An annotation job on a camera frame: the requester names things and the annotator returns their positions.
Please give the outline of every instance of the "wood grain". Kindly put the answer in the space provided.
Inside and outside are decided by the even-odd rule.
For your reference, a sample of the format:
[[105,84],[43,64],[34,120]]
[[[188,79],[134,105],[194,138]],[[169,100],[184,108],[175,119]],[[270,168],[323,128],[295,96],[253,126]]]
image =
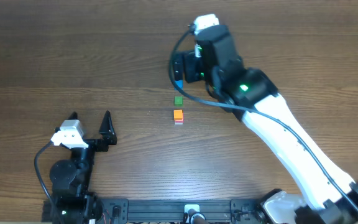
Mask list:
[[[112,114],[118,145],[96,156],[91,181],[103,197],[299,193],[267,146],[222,109],[185,99],[185,124],[173,125],[168,56],[186,25],[210,12],[246,65],[273,80],[322,150],[358,179],[358,1],[0,0],[0,221],[40,220],[46,197],[33,159],[72,111],[89,137]],[[202,83],[185,90],[207,97]],[[48,187],[50,166],[69,154],[42,155]]]

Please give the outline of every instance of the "cable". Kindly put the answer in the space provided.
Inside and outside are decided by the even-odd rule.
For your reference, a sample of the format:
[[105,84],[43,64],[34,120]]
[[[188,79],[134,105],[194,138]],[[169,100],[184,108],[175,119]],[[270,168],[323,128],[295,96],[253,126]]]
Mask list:
[[55,211],[58,219],[59,219],[59,222],[60,224],[65,224],[65,222],[63,221],[63,219],[61,218],[60,214],[58,213],[58,210],[57,210],[57,207],[55,205],[55,203],[53,202],[49,192],[48,192],[48,189],[47,187],[45,186],[45,183],[44,181],[42,180],[42,177],[41,177],[41,173],[40,173],[40,170],[38,168],[38,158],[40,157],[40,155],[50,146],[52,145],[52,141],[49,141],[43,148],[40,149],[40,151],[37,152],[37,154],[35,155],[35,158],[34,158],[34,167],[35,167],[35,172],[37,173],[37,177],[38,177],[38,180],[40,181],[40,184],[41,184],[41,187],[42,189],[44,190],[45,194],[47,195],[47,198],[49,199],[49,202],[52,206],[52,213],[53,211]]
[[324,166],[320,163],[319,159],[316,157],[316,155],[314,154],[314,152],[309,148],[309,146],[307,145],[307,143],[304,142],[304,140],[294,131],[292,130],[291,127],[289,127],[288,125],[286,125],[285,123],[283,123],[282,121],[280,121],[277,118],[274,118],[268,114],[262,113],[258,110],[255,109],[251,109],[251,108],[246,108],[244,106],[237,106],[237,105],[229,105],[226,103],[217,103],[217,102],[213,102],[213,101],[209,101],[209,100],[203,100],[201,98],[198,98],[196,96],[190,95],[188,93],[186,93],[185,91],[183,91],[183,89],[181,89],[175,82],[174,76],[173,76],[173,72],[172,72],[172,67],[173,67],[173,59],[174,56],[178,50],[179,45],[183,42],[183,40],[187,37],[187,35],[190,33],[190,30],[187,30],[178,40],[178,42],[175,44],[175,46],[172,49],[171,52],[171,56],[170,56],[170,60],[169,60],[169,64],[168,64],[168,74],[169,74],[169,79],[172,82],[172,85],[179,91],[179,93],[181,93],[183,96],[194,100],[198,103],[202,103],[205,105],[210,105],[210,106],[220,106],[223,108],[230,108],[230,109],[236,109],[236,110],[242,110],[242,111],[248,111],[250,113],[256,113],[259,114],[261,116],[264,116],[265,118],[271,119],[272,121],[278,123],[279,125],[283,126],[285,129],[289,130],[289,132],[291,132],[296,139],[298,140],[298,142],[304,147],[304,149],[306,151],[308,151],[308,153],[311,155],[311,157],[313,158],[313,160],[317,163],[318,167],[321,169],[321,171],[323,172],[323,174],[327,177],[327,179],[330,181],[330,183],[332,183],[332,185],[335,187],[335,189],[347,200],[347,202],[349,202],[349,204],[351,205],[351,207],[357,212],[358,214],[358,206],[352,201],[352,199],[349,198],[349,196],[347,196],[347,194],[338,186],[338,184],[335,182],[335,180],[330,176],[330,174],[327,172],[327,170],[324,168]]

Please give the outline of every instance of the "blue block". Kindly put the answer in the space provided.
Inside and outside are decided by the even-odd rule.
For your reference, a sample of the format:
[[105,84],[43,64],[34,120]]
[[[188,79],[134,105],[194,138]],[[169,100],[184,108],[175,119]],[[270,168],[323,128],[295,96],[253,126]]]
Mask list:
[[179,80],[179,81],[175,81],[177,83],[177,85],[179,86],[179,88],[183,88],[183,80]]

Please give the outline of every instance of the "orange block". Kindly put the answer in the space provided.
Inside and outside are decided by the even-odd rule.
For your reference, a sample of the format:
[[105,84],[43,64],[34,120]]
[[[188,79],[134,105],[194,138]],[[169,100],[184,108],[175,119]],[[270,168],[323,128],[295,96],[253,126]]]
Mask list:
[[175,121],[183,120],[183,110],[173,110],[173,119]]

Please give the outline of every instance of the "green light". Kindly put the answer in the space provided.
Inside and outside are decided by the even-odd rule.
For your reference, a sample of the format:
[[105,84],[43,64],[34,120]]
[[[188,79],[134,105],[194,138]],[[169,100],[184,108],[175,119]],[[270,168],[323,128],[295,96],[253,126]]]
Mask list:
[[248,90],[248,86],[242,84],[242,85],[240,85],[240,89],[241,89],[242,91],[247,91],[247,90]]

